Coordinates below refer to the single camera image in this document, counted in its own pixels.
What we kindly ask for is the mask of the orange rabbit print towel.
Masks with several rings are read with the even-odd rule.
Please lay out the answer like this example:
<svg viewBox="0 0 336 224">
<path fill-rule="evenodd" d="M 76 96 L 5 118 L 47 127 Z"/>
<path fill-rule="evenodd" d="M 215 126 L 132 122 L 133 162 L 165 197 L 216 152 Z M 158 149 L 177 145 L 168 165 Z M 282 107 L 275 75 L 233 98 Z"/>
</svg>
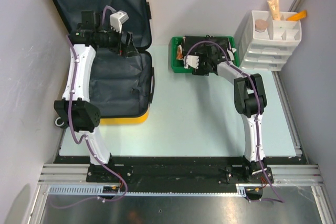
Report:
<svg viewBox="0 0 336 224">
<path fill-rule="evenodd" d="M 182 61 L 184 59 L 182 45 L 177 46 L 176 59 L 179 61 Z"/>
</svg>

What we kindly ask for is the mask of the green plastic tray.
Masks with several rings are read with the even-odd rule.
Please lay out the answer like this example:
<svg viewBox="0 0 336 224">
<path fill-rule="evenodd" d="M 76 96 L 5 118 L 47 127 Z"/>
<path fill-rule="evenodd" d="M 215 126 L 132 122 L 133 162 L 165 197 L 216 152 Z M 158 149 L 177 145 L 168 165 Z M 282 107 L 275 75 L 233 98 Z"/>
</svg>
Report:
<svg viewBox="0 0 336 224">
<path fill-rule="evenodd" d="M 213 37 L 210 35 L 206 36 L 183 36 L 183 37 L 173 37 L 171 39 L 171 67 L 174 73 L 192 73 L 192 69 L 185 69 L 183 60 L 179 61 L 176 59 L 177 46 L 182 45 L 183 53 L 187 53 L 188 50 L 197 42 L 203 40 L 210 40 L 219 44 L 224 49 L 227 49 L 228 56 L 234 65 L 239 67 L 239 55 L 236 48 L 234 37 L 231 36 L 217 36 Z"/>
</svg>

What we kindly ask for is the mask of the yellow Pikachu hard-shell suitcase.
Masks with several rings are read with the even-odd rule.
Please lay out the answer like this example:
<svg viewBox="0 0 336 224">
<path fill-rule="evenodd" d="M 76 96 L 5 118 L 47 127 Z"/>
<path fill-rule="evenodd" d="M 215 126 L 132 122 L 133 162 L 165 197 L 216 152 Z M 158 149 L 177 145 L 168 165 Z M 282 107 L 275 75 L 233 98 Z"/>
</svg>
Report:
<svg viewBox="0 0 336 224">
<path fill-rule="evenodd" d="M 83 11 L 105 14 L 103 27 L 109 28 L 112 11 L 125 11 L 129 19 L 122 26 L 123 40 L 133 33 L 139 55 L 123 58 L 107 48 L 99 48 L 93 61 L 89 84 L 90 102 L 101 113 L 99 125 L 143 122 L 154 93 L 154 67 L 148 48 L 152 42 L 150 6 L 147 0 L 52 0 L 68 34 L 81 22 Z"/>
</svg>

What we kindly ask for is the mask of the white plastic drawer organizer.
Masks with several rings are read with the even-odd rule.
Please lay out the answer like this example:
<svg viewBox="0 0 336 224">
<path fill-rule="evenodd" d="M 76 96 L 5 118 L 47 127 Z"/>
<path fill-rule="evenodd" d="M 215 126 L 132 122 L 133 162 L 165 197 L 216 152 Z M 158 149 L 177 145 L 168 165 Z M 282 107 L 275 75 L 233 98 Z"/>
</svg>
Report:
<svg viewBox="0 0 336 224">
<path fill-rule="evenodd" d="M 273 20 L 265 10 L 252 10 L 248 16 L 239 43 L 241 68 L 280 71 L 292 56 L 302 39 L 301 21 L 286 19 L 296 12 L 281 12 L 281 20 Z M 265 32 L 255 31 L 255 20 L 268 22 Z"/>
</svg>

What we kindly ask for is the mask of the pink round cosmetic jar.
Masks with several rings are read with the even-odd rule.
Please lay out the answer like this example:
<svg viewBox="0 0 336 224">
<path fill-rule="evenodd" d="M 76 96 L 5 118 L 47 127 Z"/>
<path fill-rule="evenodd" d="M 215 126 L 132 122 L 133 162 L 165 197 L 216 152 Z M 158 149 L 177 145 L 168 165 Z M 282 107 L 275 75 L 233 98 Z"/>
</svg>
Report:
<svg viewBox="0 0 336 224">
<path fill-rule="evenodd" d="M 263 33 L 266 31 L 268 27 L 268 22 L 263 19 L 257 19 L 255 20 L 255 31 L 259 33 Z"/>
</svg>

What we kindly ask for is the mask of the beige cosmetic tube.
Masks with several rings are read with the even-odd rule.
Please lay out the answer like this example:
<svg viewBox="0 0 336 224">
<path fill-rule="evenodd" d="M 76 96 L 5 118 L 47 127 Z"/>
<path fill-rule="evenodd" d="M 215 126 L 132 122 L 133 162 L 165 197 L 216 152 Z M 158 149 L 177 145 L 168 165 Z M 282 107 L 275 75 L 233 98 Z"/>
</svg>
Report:
<svg viewBox="0 0 336 224">
<path fill-rule="evenodd" d="M 273 20 L 281 20 L 279 0 L 267 0 Z"/>
</svg>

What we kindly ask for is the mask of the orange cosmetic tube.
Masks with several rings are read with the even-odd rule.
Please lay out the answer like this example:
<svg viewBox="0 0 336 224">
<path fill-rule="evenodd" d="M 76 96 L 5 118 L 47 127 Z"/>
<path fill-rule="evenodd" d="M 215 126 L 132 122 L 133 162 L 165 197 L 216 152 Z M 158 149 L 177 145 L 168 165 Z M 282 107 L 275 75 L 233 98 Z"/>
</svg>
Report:
<svg viewBox="0 0 336 224">
<path fill-rule="evenodd" d="M 286 21 L 297 22 L 297 21 L 300 21 L 300 20 L 302 20 L 302 19 L 304 19 L 306 17 L 307 17 L 307 11 L 303 10 L 303 11 L 301 11 L 299 13 L 296 13 L 295 15 L 292 15 L 292 16 L 288 17 L 286 19 Z"/>
</svg>

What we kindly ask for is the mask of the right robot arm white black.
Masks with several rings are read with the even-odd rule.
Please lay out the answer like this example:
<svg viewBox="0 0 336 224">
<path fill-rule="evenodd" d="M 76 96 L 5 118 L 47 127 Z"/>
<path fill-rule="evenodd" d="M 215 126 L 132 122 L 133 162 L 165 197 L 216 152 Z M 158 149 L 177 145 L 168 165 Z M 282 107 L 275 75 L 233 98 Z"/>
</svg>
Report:
<svg viewBox="0 0 336 224">
<path fill-rule="evenodd" d="M 245 134 L 243 164 L 238 173 L 249 183 L 261 178 L 269 181 L 261 135 L 262 116 L 267 106 L 263 79 L 260 74 L 248 74 L 234 65 L 228 52 L 227 47 L 213 41 L 197 42 L 186 53 L 184 67 L 192 68 L 193 74 L 198 76 L 214 73 L 233 85 L 234 106 L 241 115 Z"/>
</svg>

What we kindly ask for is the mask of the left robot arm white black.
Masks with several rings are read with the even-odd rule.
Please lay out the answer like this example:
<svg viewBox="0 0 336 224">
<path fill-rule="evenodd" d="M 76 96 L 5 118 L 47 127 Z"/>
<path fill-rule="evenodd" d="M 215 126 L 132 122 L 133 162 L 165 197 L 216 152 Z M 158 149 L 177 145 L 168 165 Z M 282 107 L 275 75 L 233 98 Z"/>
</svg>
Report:
<svg viewBox="0 0 336 224">
<path fill-rule="evenodd" d="M 68 79 L 62 98 L 54 101 L 54 109 L 70 128 L 74 142 L 77 145 L 86 143 L 91 164 L 100 166 L 98 176 L 110 182 L 115 178 L 116 169 L 109 165 L 111 153 L 100 133 L 100 110 L 90 102 L 91 68 L 99 48 L 114 50 L 123 58 L 137 55 L 138 51 L 131 33 L 127 33 L 126 42 L 122 42 L 122 26 L 129 19 L 128 14 L 113 10 L 107 29 L 103 27 L 105 16 L 92 10 L 83 11 L 81 22 L 67 36 L 70 47 Z"/>
</svg>

